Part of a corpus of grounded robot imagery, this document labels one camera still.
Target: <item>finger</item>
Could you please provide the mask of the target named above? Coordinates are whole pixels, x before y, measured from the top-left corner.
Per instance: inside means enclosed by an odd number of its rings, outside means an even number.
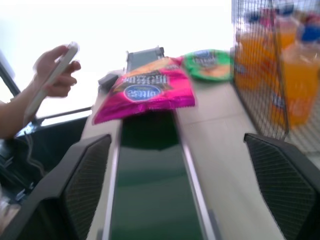
[[[65,98],[68,96],[70,86],[47,86],[46,91],[49,97]]]
[[[66,67],[66,69],[64,70],[64,73],[65,74],[72,74],[73,72],[78,71],[80,69],[81,69],[80,62],[73,61]]]
[[[59,76],[54,83],[55,86],[73,86],[75,84],[77,84],[77,80],[74,77],[65,75]]]
[[[48,60],[54,61],[61,55],[66,54],[67,51],[68,51],[67,46],[65,45],[57,46],[54,49],[47,51],[45,54],[45,57],[48,58]]]

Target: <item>white remote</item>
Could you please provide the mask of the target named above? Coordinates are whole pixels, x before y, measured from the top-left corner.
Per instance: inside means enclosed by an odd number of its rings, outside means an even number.
[[[43,85],[52,84],[56,80],[57,76],[59,76],[66,70],[67,66],[72,61],[77,52],[78,45],[75,42],[71,42],[68,45],[68,52],[59,58],[59,60],[56,62],[54,69],[51,71]],[[31,116],[32,114],[34,114],[35,111],[39,108],[42,101],[46,98],[47,92],[45,89],[42,88],[43,85],[41,86],[39,92],[34,96],[29,106],[26,108],[24,113],[25,116]]]

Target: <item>person's arm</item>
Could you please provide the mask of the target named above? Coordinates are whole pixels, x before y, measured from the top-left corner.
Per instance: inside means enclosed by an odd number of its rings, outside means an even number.
[[[55,60],[68,51],[66,46],[59,46],[44,53],[36,63],[36,75],[29,86],[18,94],[9,103],[0,104],[0,139],[13,138],[17,132],[26,126],[34,117],[24,120],[25,111],[39,86],[47,79],[49,73],[55,66]],[[71,86],[77,80],[71,76],[74,71],[81,68],[77,61],[73,61],[64,73],[57,77],[54,84],[46,85],[45,90],[50,97],[66,97]]]

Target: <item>hand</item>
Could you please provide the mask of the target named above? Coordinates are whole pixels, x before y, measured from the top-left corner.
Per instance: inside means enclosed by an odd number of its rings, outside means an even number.
[[[57,58],[66,54],[67,51],[68,48],[64,45],[61,45],[42,54],[34,65],[36,69],[34,81],[42,85],[55,67],[55,61]],[[44,86],[45,90],[47,91],[47,95],[49,97],[61,98],[68,96],[71,86],[77,83],[77,80],[72,77],[71,74],[80,69],[81,65],[78,61],[71,62],[66,67],[65,71],[55,79],[54,83]]]

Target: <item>snack bag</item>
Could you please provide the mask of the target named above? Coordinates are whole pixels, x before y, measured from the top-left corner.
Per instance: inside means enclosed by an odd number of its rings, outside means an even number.
[[[184,57],[184,67],[188,74],[200,80],[230,81],[232,60],[224,51],[201,50]]]
[[[164,57],[118,78],[94,117],[99,124],[150,110],[195,105],[187,75],[174,58]]]

